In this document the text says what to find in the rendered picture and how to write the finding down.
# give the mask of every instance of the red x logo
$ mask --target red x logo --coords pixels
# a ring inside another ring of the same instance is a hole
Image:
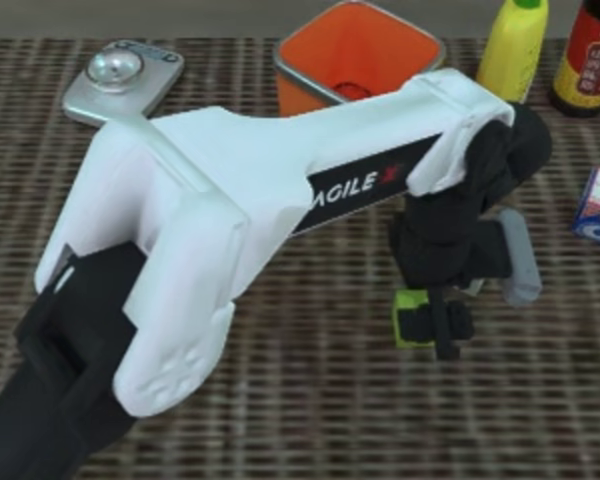
[[[394,165],[393,167],[387,167],[384,171],[384,174],[382,175],[382,178],[380,179],[380,183],[393,182],[396,179],[396,176],[398,175],[399,169],[400,167],[398,165]]]

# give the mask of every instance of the brown bottle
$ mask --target brown bottle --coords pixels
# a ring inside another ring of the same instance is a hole
[[[600,0],[584,0],[549,100],[570,117],[600,113]]]

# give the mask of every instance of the container rim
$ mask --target container rim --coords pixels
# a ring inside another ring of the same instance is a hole
[[[322,100],[326,101],[327,103],[329,103],[331,105],[348,103],[350,101],[349,99],[343,97],[342,95],[331,90],[330,88],[322,85],[320,82],[318,82],[317,80],[312,78],[310,75],[307,75],[305,73],[298,71],[293,66],[291,66],[289,63],[287,63],[282,58],[282,55],[280,54],[280,49],[281,49],[283,43],[287,42],[288,40],[290,40],[291,38],[293,38],[294,36],[296,36],[297,34],[302,32],[302,30],[304,30],[307,27],[307,25],[309,25],[311,22],[318,20],[320,17],[326,15],[327,13],[331,12],[332,10],[334,10],[338,7],[341,7],[342,5],[346,5],[346,4],[350,4],[350,3],[364,4],[384,15],[387,15],[390,18],[393,18],[394,20],[399,21],[400,23],[402,23],[404,25],[407,25],[407,26],[413,28],[414,30],[417,30],[418,32],[420,32],[423,35],[432,39],[438,46],[438,54],[424,69],[422,69],[422,71],[420,73],[435,70],[442,64],[442,62],[446,58],[446,56],[447,56],[446,45],[444,44],[444,42],[442,42],[439,38],[437,38],[432,33],[428,32],[428,31],[418,27],[417,25],[405,20],[404,18],[401,18],[398,15],[396,15],[382,7],[379,7],[378,5],[374,5],[370,2],[366,2],[364,0],[342,0],[338,3],[336,3],[335,5],[329,7],[328,9],[323,11],[318,16],[314,17],[313,20],[311,20],[309,23],[305,23],[301,27],[294,30],[290,35],[288,35],[287,37],[285,37],[282,40],[279,40],[277,42],[275,50],[274,50],[274,54],[273,54],[276,69],[281,74],[283,74],[287,79],[289,79],[296,85],[302,86],[302,87],[308,87],[313,94],[317,95]]]

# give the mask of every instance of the wicker mat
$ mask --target wicker mat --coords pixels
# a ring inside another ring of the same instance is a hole
[[[276,114],[273,40],[182,39],[184,78],[160,113],[222,105]],[[0,388],[11,332],[93,130],[61,95],[103,42],[0,40]],[[471,72],[483,43],[450,43]],[[550,166],[511,199],[530,223],[546,290],[474,302],[477,338],[458,364],[393,347],[399,277],[386,203],[288,242],[240,299],[218,368],[180,407],[141,421],[80,479],[600,479],[600,247],[570,222],[600,165],[600,117],[545,101],[563,43],[547,43],[529,103],[551,126]]]

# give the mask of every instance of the sauce bottle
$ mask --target sauce bottle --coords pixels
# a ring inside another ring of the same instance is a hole
[[[548,0],[506,0],[491,29],[476,81],[510,102],[524,102],[538,68]]]
[[[549,100],[570,117],[600,113],[600,0],[584,0]]]

